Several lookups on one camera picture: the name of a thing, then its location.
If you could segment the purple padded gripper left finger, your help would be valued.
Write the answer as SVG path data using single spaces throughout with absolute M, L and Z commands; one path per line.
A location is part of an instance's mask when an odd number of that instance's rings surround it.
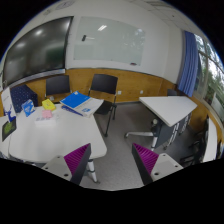
M 91 144 L 83 145 L 65 156 L 57 155 L 42 169 L 79 185 L 91 155 Z

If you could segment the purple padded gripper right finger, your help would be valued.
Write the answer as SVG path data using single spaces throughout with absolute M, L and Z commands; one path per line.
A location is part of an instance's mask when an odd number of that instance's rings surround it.
M 136 143 L 132 144 L 132 155 L 144 185 L 182 169 L 182 166 L 168 154 L 157 154 Z

